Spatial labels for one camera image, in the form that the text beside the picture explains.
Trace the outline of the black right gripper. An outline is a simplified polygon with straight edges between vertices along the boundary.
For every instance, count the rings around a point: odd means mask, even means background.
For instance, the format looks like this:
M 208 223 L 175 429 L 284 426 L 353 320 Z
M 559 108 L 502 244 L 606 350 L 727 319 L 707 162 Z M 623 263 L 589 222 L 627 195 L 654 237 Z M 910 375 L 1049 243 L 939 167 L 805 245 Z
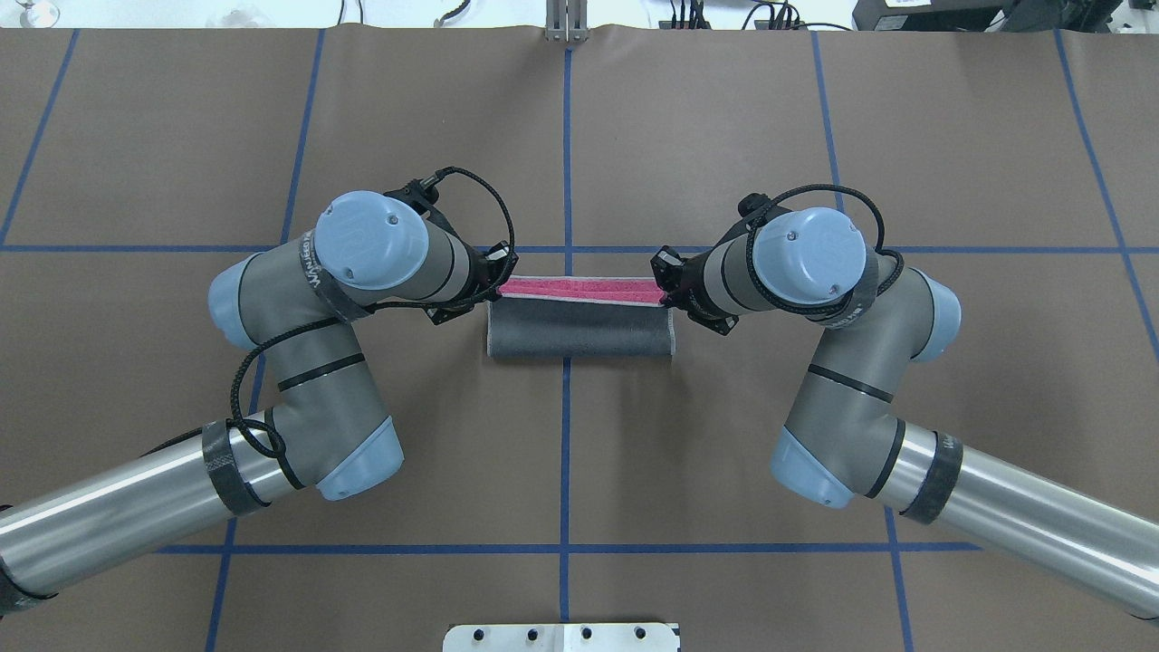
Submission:
M 651 256 L 650 268 L 662 290 L 663 308 L 678 309 L 692 322 L 727 337 L 739 321 L 738 315 L 721 309 L 709 296 L 706 266 L 710 251 L 683 257 L 671 246 L 662 246 Z

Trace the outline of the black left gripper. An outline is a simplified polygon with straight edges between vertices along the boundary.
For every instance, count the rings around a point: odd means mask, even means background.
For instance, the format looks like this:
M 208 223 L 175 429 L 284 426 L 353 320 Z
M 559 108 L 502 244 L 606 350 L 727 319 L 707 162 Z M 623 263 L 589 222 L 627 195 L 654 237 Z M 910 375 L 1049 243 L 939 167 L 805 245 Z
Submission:
M 427 296 L 427 318 L 435 325 L 461 317 L 480 302 L 498 300 L 517 264 L 517 252 L 509 243 L 498 243 L 487 252 L 461 243 L 451 243 L 451 268 L 437 292 Z

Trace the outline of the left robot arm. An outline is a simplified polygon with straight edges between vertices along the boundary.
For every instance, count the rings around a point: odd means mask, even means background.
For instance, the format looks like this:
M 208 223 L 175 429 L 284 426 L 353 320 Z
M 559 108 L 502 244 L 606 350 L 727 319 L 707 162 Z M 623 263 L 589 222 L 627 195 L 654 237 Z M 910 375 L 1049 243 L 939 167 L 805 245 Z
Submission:
M 517 261 L 513 234 L 487 252 L 460 239 L 435 185 L 340 195 L 306 234 L 218 274 L 207 310 L 245 347 L 231 388 L 264 356 L 279 403 L 232 398 L 228 417 L 5 512 L 3 615 L 302 488 L 338 501 L 389 479 L 403 453 L 353 322 L 449 321 L 496 300 Z

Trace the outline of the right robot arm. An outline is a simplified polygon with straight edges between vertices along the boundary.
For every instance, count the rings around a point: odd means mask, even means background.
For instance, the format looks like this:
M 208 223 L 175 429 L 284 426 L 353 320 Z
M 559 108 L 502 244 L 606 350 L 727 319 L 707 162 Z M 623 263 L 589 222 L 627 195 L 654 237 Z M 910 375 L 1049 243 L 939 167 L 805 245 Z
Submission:
M 716 334 L 757 312 L 822 327 L 771 455 L 774 478 L 836 510 L 858 495 L 879 500 L 1156 624 L 1156 523 L 895 416 L 911 364 L 958 334 L 955 293 L 867 244 L 836 208 L 746 206 L 707 252 L 664 246 L 650 268 L 662 303 Z

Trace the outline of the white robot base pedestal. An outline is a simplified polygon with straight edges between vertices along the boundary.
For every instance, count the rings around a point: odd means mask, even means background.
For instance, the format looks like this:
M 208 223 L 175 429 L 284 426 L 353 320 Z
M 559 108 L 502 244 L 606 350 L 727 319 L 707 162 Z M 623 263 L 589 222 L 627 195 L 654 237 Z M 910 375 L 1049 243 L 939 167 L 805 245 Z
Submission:
M 681 651 L 680 627 L 663 622 L 462 624 L 443 651 Z

